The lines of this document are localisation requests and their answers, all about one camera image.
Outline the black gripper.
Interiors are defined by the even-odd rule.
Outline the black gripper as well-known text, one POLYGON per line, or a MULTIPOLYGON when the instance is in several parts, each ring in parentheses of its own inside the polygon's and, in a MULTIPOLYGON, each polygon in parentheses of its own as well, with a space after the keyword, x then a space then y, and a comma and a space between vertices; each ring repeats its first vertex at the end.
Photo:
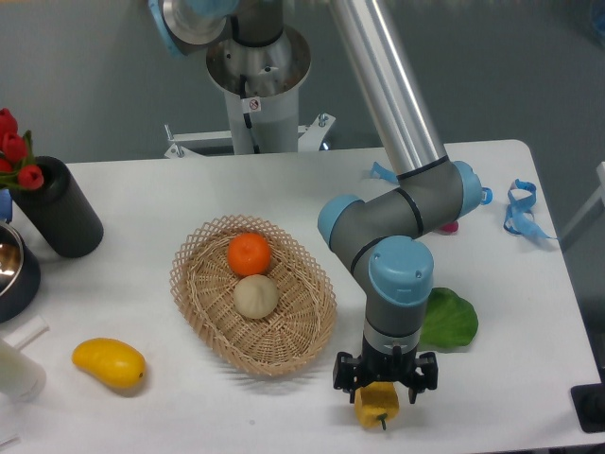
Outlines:
POLYGON ((408 388, 408 400, 415 404, 419 393, 436 390, 439 368, 433 352, 417 355, 417 348, 405 352, 396 345, 391 353, 374 349, 367 341, 362 342, 362 354, 354 357, 350 353, 338 352, 333 386, 349 394, 353 404, 361 387, 373 382, 400 382, 408 388))

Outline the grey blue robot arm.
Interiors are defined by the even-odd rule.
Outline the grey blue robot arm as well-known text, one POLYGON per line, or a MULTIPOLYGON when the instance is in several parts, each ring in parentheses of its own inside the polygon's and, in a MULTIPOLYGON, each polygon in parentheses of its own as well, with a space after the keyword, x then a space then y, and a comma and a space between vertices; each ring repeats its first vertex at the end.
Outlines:
MULTIPOLYGON (((281 2, 148 6, 171 51, 205 51, 208 74, 225 96, 235 153, 300 149, 298 91, 310 50, 285 23, 281 2)), ((355 394, 374 382, 399 382, 416 396, 438 384, 435 356, 417 351, 433 283, 433 258, 420 238, 477 208, 482 187, 469 165, 449 159, 387 4, 332 1, 328 8, 395 174, 388 193, 371 201, 340 196, 319 214, 324 241, 367 297, 362 352, 337 355, 333 383, 355 394)))

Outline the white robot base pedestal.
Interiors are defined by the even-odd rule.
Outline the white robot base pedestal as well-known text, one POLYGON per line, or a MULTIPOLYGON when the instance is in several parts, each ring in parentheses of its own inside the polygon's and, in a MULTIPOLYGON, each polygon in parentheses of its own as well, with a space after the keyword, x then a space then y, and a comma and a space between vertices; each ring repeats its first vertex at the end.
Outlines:
POLYGON ((299 90, 309 73, 310 49, 301 33, 285 26, 272 44, 249 47, 233 39, 206 55, 210 78, 222 91, 230 130, 242 123, 280 122, 293 117, 299 126, 299 90))

